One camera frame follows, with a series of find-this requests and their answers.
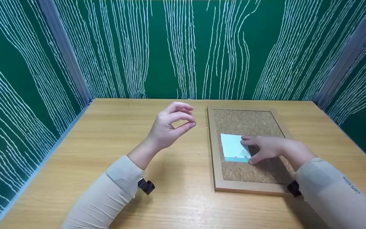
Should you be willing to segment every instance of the right hand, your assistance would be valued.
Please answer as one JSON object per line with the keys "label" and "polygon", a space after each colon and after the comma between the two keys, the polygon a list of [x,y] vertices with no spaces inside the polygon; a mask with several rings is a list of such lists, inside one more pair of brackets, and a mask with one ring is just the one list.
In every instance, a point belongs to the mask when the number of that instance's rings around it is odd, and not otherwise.
{"label": "right hand", "polygon": [[242,136],[241,138],[242,144],[257,145],[260,148],[260,151],[248,161],[250,165],[263,159],[283,156],[294,170],[297,170],[304,162],[316,157],[305,144],[292,139],[273,136]]}
{"label": "right hand", "polygon": [[[192,116],[193,107],[187,103],[173,102],[161,111],[146,138],[157,151],[171,146],[180,136],[196,126]],[[172,123],[185,120],[183,125],[173,127]]]}

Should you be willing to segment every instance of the black strap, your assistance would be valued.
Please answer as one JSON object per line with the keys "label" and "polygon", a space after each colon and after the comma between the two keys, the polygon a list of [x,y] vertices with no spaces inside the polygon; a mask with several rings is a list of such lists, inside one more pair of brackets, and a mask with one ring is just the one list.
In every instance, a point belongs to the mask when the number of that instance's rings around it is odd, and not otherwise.
{"label": "black strap", "polygon": [[299,183],[297,181],[292,181],[289,185],[288,185],[288,190],[289,192],[294,196],[294,197],[298,197],[301,196],[302,193],[299,191]]}
{"label": "black strap", "polygon": [[149,195],[154,189],[155,185],[151,181],[145,181],[144,178],[138,181],[138,187],[142,189],[147,195]]}

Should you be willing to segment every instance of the picture frame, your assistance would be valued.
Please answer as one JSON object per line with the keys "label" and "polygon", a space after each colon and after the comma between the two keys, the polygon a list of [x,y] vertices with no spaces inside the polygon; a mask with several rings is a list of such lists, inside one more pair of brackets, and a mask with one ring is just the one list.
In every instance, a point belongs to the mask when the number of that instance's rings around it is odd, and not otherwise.
{"label": "picture frame", "polygon": [[215,123],[215,112],[214,110],[246,110],[246,111],[266,111],[270,112],[275,119],[278,127],[280,128],[282,134],[286,138],[292,138],[289,131],[280,121],[279,115],[273,108],[265,107],[215,107],[208,106],[208,120],[209,120],[209,135],[211,144],[211,156],[212,156],[212,170],[213,170],[213,180],[214,180],[214,190],[215,191],[229,191],[229,192],[241,192],[250,194],[265,194],[265,195],[277,195],[277,196],[291,196],[285,184],[267,184],[267,183],[257,183],[257,182],[245,182],[245,181],[227,181],[223,179],[222,173],[222,161],[217,132]]}

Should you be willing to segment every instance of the beige arm sleeve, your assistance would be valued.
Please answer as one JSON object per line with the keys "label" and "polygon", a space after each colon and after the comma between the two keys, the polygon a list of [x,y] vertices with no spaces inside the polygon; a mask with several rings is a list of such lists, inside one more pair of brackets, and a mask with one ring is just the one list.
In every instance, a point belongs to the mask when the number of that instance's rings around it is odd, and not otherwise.
{"label": "beige arm sleeve", "polygon": [[328,162],[314,158],[304,163],[296,181],[305,201],[330,228],[366,228],[366,197]]}
{"label": "beige arm sleeve", "polygon": [[79,197],[61,229],[108,228],[135,197],[143,174],[127,156],[119,158]]}

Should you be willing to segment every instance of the paper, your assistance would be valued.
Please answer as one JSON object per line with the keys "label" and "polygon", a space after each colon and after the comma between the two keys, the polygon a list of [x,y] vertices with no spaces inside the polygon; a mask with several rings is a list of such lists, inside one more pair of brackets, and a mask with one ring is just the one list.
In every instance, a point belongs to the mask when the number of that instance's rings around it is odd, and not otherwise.
{"label": "paper", "polygon": [[241,135],[220,134],[225,161],[248,162],[251,158],[247,145],[241,144]]}

